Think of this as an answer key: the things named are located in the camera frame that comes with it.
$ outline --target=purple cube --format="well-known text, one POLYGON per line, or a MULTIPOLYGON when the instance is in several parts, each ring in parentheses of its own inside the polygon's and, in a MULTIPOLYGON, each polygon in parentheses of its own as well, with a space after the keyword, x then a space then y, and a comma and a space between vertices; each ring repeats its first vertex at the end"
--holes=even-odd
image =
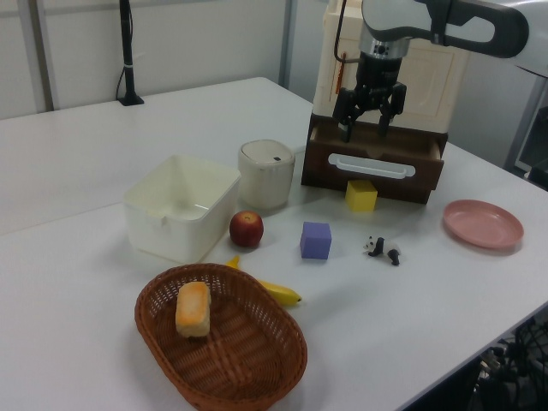
POLYGON ((302 225, 301 257, 303 259, 327 259, 331 247, 331 229, 327 223, 302 225))

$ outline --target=wooden drawer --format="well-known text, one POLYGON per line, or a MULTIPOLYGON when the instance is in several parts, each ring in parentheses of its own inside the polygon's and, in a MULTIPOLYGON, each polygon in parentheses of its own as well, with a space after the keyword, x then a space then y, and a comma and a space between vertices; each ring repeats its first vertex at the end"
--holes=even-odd
POLYGON ((369 180, 379 197, 425 204, 438 185, 447 134, 356 123, 349 143, 337 122, 312 114, 301 183, 346 191, 349 180, 369 180))

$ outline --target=table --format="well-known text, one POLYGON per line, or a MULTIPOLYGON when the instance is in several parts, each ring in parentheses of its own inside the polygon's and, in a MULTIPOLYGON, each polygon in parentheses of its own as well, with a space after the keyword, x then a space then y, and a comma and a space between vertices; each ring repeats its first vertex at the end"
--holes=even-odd
MULTIPOLYGON (((352 213, 344 193, 300 185, 312 106, 281 87, 251 79, 145 101, 0 122, 3 409, 191 409, 134 324, 139 292, 176 263, 131 248, 121 204, 178 152, 236 165, 240 144, 262 138, 297 152, 289 203, 264 213, 260 247, 241 255, 244 271, 303 297, 289 313, 307 369, 273 409, 402 409, 546 305, 548 194, 534 185, 448 144, 427 205, 378 199, 352 213), (443 209, 465 198, 515 214, 522 243, 490 252, 450 236, 443 209), (301 259, 303 221, 331 225, 328 260, 301 259), (369 235, 396 241, 401 265, 366 256, 369 235)), ((225 235, 204 261, 237 252, 225 235)))

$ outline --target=black pole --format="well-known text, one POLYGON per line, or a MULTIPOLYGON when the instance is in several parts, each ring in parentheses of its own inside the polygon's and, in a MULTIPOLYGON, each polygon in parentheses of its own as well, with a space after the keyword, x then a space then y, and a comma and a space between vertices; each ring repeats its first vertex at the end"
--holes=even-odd
POLYGON ((134 61, 131 51, 131 20, 129 18, 129 0, 120 0, 120 22, 122 23, 123 69, 126 78, 126 95, 118 101, 123 105, 145 103, 135 92, 134 61))

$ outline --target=jar lid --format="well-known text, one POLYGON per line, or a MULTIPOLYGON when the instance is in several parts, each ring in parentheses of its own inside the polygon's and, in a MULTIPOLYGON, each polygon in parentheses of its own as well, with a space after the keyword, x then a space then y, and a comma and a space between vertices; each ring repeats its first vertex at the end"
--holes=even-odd
POLYGON ((250 141, 241 147, 241 152, 257 164, 274 165, 295 161, 293 152, 275 140, 250 141))

